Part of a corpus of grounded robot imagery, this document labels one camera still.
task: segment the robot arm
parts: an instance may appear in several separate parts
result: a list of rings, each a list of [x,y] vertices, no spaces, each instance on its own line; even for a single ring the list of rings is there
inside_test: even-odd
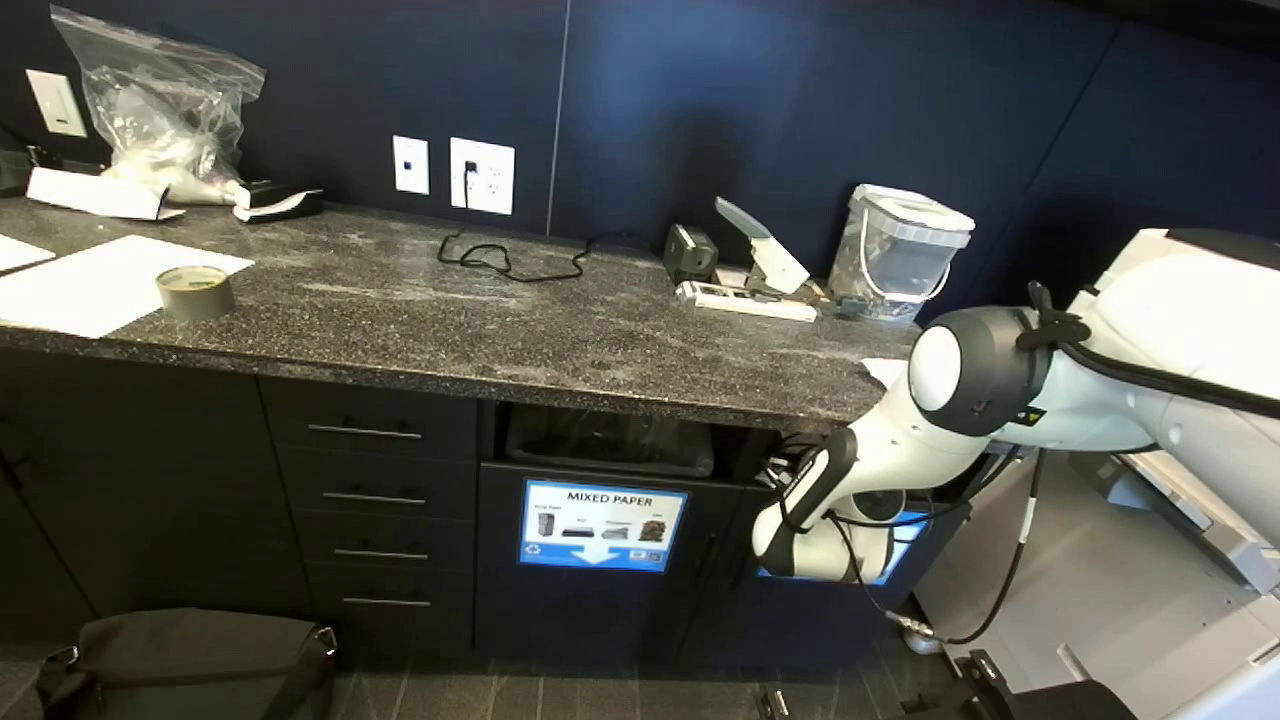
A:
[[[1032,301],[948,313],[918,340],[884,401],[756,518],[751,547],[770,572],[875,580],[891,537],[859,523],[859,495],[939,490],[992,440],[1169,447],[1280,543],[1280,491],[1257,472],[1280,464],[1280,344],[1257,335],[1280,320],[1280,250],[1141,233],[1071,318],[1044,294]]]
[[[882,578],[891,537],[867,527],[859,495],[939,490],[971,469],[1039,389],[1044,351],[1020,347],[1025,333],[1025,308],[968,308],[931,323],[884,401],[809,454],[783,495],[756,518],[763,569],[812,580]]]

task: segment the electrical outlet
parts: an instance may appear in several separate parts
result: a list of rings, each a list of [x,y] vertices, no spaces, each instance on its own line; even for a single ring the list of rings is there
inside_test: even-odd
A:
[[[392,136],[397,193],[432,198],[427,142]]]
[[[512,218],[517,149],[454,136],[447,198],[454,198],[454,208]]]
[[[30,83],[33,83],[33,96],[38,96],[38,107],[41,107],[49,131],[87,136],[68,75],[30,69]]]

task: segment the lid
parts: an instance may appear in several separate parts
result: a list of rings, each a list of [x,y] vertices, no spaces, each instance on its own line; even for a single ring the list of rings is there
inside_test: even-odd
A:
[[[977,227],[971,218],[966,218],[966,212],[955,212],[955,208],[948,208],[948,205],[939,205],[931,198],[905,193],[905,188],[884,188],[884,183],[854,188],[849,205],[867,205],[867,208],[884,212],[898,225],[913,225],[913,227],[930,227],[930,233],[954,233],[954,238],[962,233],[962,238],[968,238]]]

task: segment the black bag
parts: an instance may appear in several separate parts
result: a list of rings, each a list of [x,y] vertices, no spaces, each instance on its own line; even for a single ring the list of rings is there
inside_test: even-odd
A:
[[[335,638],[243,612],[127,612],[81,630],[41,672],[49,720],[330,716]]]

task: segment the dark blue wall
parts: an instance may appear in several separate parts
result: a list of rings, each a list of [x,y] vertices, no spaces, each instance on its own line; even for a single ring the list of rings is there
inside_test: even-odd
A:
[[[982,221],[948,303],[1083,283],[1135,225],[1280,238],[1280,62],[1053,0],[71,0],[242,53],[258,176],[447,212],[447,136],[517,144],[512,227],[656,253],[741,201],[824,278],[854,183]],[[23,64],[71,72],[44,0],[0,10],[0,126]],[[432,142],[432,198],[388,136]]]

